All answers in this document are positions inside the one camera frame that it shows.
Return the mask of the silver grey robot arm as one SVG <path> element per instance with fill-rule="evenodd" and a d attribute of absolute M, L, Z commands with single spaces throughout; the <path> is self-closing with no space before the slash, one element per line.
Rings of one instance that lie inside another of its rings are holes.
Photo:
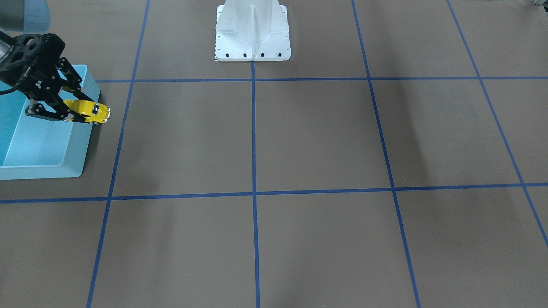
<path fill-rule="evenodd" d="M 29 100 L 25 114 L 48 121 L 88 123 L 84 114 L 69 107 L 60 92 L 90 101 L 81 90 L 82 78 L 62 56 L 65 42 L 48 33 L 51 15 L 45 0 L 1 2 L 0 78 L 2 95 L 14 92 Z"/>

